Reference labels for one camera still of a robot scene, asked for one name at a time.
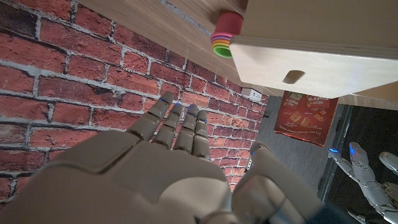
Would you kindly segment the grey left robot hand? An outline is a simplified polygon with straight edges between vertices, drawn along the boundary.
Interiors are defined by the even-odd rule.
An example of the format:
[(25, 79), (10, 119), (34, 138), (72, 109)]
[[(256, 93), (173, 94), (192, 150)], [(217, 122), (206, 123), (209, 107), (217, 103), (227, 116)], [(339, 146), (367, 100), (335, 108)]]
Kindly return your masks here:
[(341, 156), (338, 150), (329, 148), (328, 157), (360, 187), (364, 197), (388, 223), (397, 223), (397, 185), (385, 182), (380, 184), (369, 166), (367, 152), (356, 142), (349, 144), (350, 160)]

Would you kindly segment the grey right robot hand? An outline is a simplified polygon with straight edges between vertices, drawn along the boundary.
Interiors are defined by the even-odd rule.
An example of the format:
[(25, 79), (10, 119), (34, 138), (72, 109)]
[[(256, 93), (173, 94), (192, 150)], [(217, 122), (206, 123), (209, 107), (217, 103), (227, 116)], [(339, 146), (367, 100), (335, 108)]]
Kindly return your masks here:
[(323, 207), (263, 144), (231, 189), (211, 161), (206, 112), (171, 92), (124, 132), (105, 131), (43, 166), (2, 223), (306, 223)]

